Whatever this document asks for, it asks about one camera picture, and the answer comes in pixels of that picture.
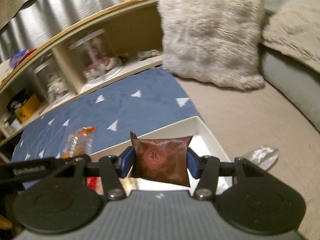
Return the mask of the person left hand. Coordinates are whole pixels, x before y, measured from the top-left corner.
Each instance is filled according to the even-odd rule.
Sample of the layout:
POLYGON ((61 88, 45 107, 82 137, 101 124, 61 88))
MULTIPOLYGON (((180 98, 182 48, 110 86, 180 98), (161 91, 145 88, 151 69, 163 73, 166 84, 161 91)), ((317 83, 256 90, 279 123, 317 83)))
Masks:
POLYGON ((0 215, 0 229, 1 230, 12 230, 13 224, 7 218, 0 215))

